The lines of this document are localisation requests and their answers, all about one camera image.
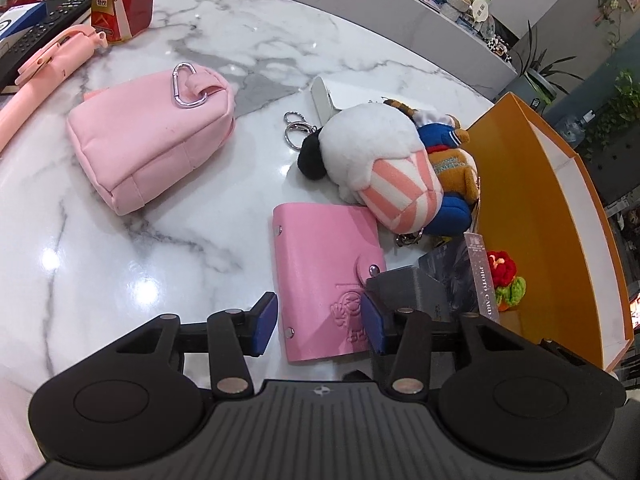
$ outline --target silver carabiner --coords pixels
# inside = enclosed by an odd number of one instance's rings
[[[188,103],[187,101],[183,101],[182,99],[180,99],[180,90],[178,89],[178,72],[180,72],[181,68],[188,68],[189,70],[191,70],[192,74],[196,73],[196,69],[193,67],[193,65],[191,63],[187,63],[186,61],[183,61],[182,63],[178,63],[175,68],[174,68],[174,73],[173,73],[173,82],[174,82],[174,100],[176,103],[178,103],[178,106],[181,106],[182,108],[195,108],[197,106],[200,106],[201,104],[204,103],[204,101],[207,100],[207,97],[209,97],[207,95],[206,92],[202,92],[202,97],[200,99],[198,99],[197,101],[192,101],[191,103]]]

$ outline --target striped plush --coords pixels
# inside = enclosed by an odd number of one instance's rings
[[[442,186],[426,150],[373,163],[370,186],[358,192],[378,221],[396,234],[415,233],[442,205]]]

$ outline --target pink selfie stick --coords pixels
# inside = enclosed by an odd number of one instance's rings
[[[61,32],[18,69],[18,93],[0,110],[0,151],[44,99],[84,64],[98,46],[107,47],[104,32],[74,25]]]

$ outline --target black remote control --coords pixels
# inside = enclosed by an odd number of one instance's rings
[[[54,4],[54,9],[0,57],[0,89],[14,84],[18,69],[33,54],[66,28],[84,21],[91,12],[91,0],[51,0],[46,3],[47,8]]]

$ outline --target white countertop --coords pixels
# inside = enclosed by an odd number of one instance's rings
[[[66,115],[84,92],[191,61],[238,90],[238,126],[203,167],[139,212],[116,216],[82,172]],[[35,389],[163,312],[199,322],[249,308],[274,288],[271,212],[283,202],[340,203],[307,181],[282,138],[282,115],[316,121],[316,75],[430,103],[471,125],[491,103],[417,54],[353,23],[289,0],[155,0],[149,30],[95,56],[23,126],[0,162],[0,374]],[[117,110],[104,110],[109,121]],[[390,268],[417,249],[381,242]],[[248,358],[265,377],[341,377],[363,356],[289,365],[274,332]],[[186,373],[206,385],[204,356]]]

